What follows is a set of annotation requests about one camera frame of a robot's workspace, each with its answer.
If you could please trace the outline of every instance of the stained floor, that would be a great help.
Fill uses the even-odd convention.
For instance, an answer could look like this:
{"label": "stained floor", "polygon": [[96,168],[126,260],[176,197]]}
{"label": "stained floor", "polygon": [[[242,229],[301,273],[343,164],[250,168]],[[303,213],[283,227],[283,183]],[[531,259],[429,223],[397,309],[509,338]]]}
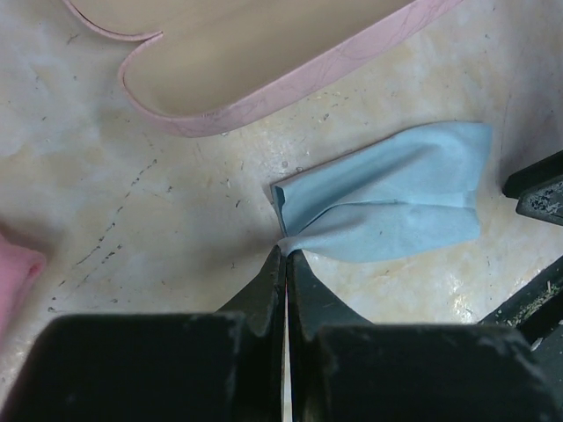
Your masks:
{"label": "stained floor", "polygon": [[269,184],[433,121],[494,127],[482,237],[372,265],[308,256],[374,322],[480,320],[563,254],[562,228],[501,195],[509,174],[561,150],[562,21],[558,0],[465,0],[338,83],[188,140],[122,95],[132,45],[82,27],[58,0],[0,0],[0,222],[49,257],[4,341],[0,399],[54,317],[216,310],[280,236]]}

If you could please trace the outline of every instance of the light blue fabric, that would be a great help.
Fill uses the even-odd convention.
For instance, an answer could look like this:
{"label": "light blue fabric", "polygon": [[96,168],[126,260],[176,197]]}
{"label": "light blue fabric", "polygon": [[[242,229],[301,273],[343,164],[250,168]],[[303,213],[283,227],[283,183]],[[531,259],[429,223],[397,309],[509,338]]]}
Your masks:
{"label": "light blue fabric", "polygon": [[416,127],[272,185],[278,244],[374,262],[479,237],[475,190],[491,137],[479,123]]}

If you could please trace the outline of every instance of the pink edge trim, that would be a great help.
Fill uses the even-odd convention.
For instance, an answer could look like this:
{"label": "pink edge trim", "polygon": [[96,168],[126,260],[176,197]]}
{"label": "pink edge trim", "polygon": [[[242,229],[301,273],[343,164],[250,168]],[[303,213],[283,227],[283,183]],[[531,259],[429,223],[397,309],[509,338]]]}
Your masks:
{"label": "pink edge trim", "polygon": [[104,28],[101,28],[94,24],[91,20],[89,20],[85,15],[80,13],[77,7],[72,3],[72,0],[62,0],[63,3],[67,5],[70,12],[80,19],[86,26],[92,29],[94,32],[104,35],[107,38],[112,38],[114,40],[120,41],[146,41],[149,40],[156,35],[159,35],[161,32],[157,31],[154,33],[138,33],[137,35],[126,35],[125,33],[114,33],[112,31],[108,31]]}
{"label": "pink edge trim", "polygon": [[125,73],[136,55],[162,33],[137,47],[121,64],[119,79],[129,101],[145,119],[164,131],[185,137],[218,135],[253,123],[336,82],[376,56],[417,33],[463,0],[414,0],[323,54],[258,88],[235,103],[207,113],[164,116],[142,105],[128,89]]}

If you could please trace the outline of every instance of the pink leather strip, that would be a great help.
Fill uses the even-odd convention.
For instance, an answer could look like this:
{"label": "pink leather strip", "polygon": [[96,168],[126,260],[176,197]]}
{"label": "pink leather strip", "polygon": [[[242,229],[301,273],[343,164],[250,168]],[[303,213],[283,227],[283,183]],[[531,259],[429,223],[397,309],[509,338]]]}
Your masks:
{"label": "pink leather strip", "polygon": [[124,33],[114,33],[112,31],[107,31],[104,28],[100,28],[99,26],[91,22],[85,15],[80,13],[80,11],[75,7],[75,5],[72,3],[71,0],[62,0],[62,1],[67,5],[70,12],[78,19],[80,19],[86,26],[88,26],[94,32],[104,35],[107,38],[112,38],[114,40],[120,40],[120,41],[145,41],[161,33],[161,32],[155,32],[155,33],[139,33],[137,35],[126,35]]}
{"label": "pink leather strip", "polygon": [[109,33],[95,26],[63,0],[89,27],[118,40],[147,40],[136,48],[120,66],[119,79],[133,106],[147,120],[173,135],[199,137],[217,135],[252,123],[285,106],[307,97],[331,84],[391,47],[418,32],[463,0],[415,0],[387,18],[357,33],[279,79],[235,103],[207,113],[188,116],[165,116],[154,113],[137,101],[125,82],[128,65],[136,55],[150,48],[162,33],[135,36]]}

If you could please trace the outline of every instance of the pink fabric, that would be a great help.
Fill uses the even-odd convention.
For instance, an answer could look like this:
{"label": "pink fabric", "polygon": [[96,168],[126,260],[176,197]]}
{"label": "pink fabric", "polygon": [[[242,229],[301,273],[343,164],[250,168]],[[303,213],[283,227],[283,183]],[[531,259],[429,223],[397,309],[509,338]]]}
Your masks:
{"label": "pink fabric", "polygon": [[117,40],[145,40],[122,63],[119,70],[121,86],[133,106],[147,120],[152,121],[166,132],[186,137],[209,136],[229,132],[281,110],[283,107],[289,106],[337,81],[389,48],[398,45],[462,1],[413,0],[409,5],[387,18],[376,22],[338,46],[306,62],[303,66],[290,71],[232,104],[197,115],[164,116],[152,112],[139,102],[125,83],[128,66],[135,56],[142,54],[146,48],[159,42],[164,35],[162,33],[127,35],[109,32],[80,13],[72,4],[72,0],[63,0],[75,16],[92,30],[106,37]]}
{"label": "pink fabric", "polygon": [[46,263],[43,254],[10,244],[0,235],[0,344],[11,317]]}

